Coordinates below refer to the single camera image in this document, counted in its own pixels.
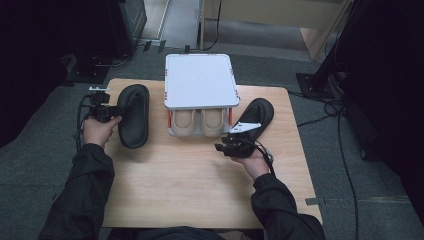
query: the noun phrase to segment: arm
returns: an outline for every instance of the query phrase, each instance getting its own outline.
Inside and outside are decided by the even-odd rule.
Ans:
[[[241,163],[252,177],[256,191],[252,209],[267,231],[269,239],[325,239],[320,222],[313,216],[299,214],[296,201],[285,184],[269,173],[262,154],[232,158]]]
[[[65,188],[53,203],[39,239],[97,239],[115,172],[104,144],[121,117],[84,122],[85,145],[74,156]]]

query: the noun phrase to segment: person's left hand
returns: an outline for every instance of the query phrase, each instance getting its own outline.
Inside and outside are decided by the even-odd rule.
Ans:
[[[112,136],[113,128],[122,120],[121,116],[114,117],[106,123],[101,123],[89,117],[84,121],[84,142],[93,143],[105,148],[105,144]]]

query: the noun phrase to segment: person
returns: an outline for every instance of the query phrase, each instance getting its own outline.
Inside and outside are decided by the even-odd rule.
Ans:
[[[115,175],[112,159],[105,154],[104,147],[121,119],[118,116],[106,123],[94,118],[84,121],[84,145],[72,159],[73,167],[64,190],[51,206],[38,239],[98,239]],[[255,188],[251,196],[252,210],[263,225],[267,239],[325,239],[320,222],[297,212],[294,197],[286,185],[269,173],[259,151],[248,158],[232,160],[243,165],[252,177]],[[126,236],[137,240],[224,239],[214,231],[187,226],[128,231],[131,234]]]

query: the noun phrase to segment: white lid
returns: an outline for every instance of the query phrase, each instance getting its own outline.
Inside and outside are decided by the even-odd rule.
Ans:
[[[165,66],[165,106],[170,110],[238,106],[226,54],[170,54]]]

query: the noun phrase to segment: desk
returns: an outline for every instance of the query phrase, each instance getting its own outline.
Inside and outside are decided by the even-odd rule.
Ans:
[[[106,205],[103,227],[160,228],[187,225],[198,228],[262,228],[250,206],[253,182],[243,166],[232,162],[214,143],[220,138],[173,137],[168,133],[164,81],[112,79],[110,105],[128,85],[143,84],[150,91],[149,139],[139,149],[122,146],[117,128],[106,144],[115,166],[115,180]],[[274,155],[277,177],[296,198],[298,210],[321,221],[305,155],[287,91],[276,87],[237,86],[237,121],[257,97],[268,99],[275,116],[258,139]]]
[[[205,20],[218,18],[219,2],[202,0],[200,49]],[[220,20],[299,27],[309,55],[315,60],[350,3],[351,0],[222,0]]]

